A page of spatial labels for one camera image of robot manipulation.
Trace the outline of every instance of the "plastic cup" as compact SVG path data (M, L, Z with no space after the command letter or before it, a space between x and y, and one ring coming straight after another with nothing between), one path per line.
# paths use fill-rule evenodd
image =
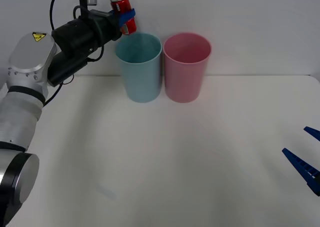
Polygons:
M164 42L163 52L167 96L179 103L194 101L212 52L210 42L196 33L179 33Z
M121 60L128 97L138 103L157 98L161 91L161 41L147 33L124 36L115 47Z

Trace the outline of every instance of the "pink cup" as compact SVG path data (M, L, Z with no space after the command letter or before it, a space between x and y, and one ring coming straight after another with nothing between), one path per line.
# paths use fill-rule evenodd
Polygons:
M194 101L212 52L210 42L196 33L179 33L164 42L163 51L166 94L175 102Z

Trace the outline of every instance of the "blue gripper pad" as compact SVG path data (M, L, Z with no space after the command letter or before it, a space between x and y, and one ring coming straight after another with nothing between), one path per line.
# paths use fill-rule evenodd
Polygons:
M320 172L316 168L312 167L307 162L303 161L301 158L284 148L282 150L284 155L290 161L290 163L295 167L299 174L304 178L306 184L310 189L317 195L320 196Z
M318 141L320 141L320 131L316 130L314 128L310 128L310 127L305 127L304 131L306 131L307 133L309 133L310 135L312 135L313 137L315 137Z

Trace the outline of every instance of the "blue clamp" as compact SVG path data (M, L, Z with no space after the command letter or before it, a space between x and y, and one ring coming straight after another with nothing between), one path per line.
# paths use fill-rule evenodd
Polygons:
M119 14L118 15L119 27L121 28L127 21L131 20L135 16L136 16L136 11L134 8L126 13Z
M320 141L320 131L305 127L304 130ZM320 196L320 171L312 167L307 162L303 161L301 158L293 154L291 151L284 148L282 150L284 155L290 161L290 163L295 167L299 174L304 178L306 184L310 189L317 195Z

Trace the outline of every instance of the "can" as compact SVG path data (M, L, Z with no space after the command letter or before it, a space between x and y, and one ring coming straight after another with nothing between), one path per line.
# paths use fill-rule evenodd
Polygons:
M131 11L131 5L129 0L110 0L112 9L115 14L124 14ZM121 32L124 35L130 35L137 31L135 18L129 19L122 27Z

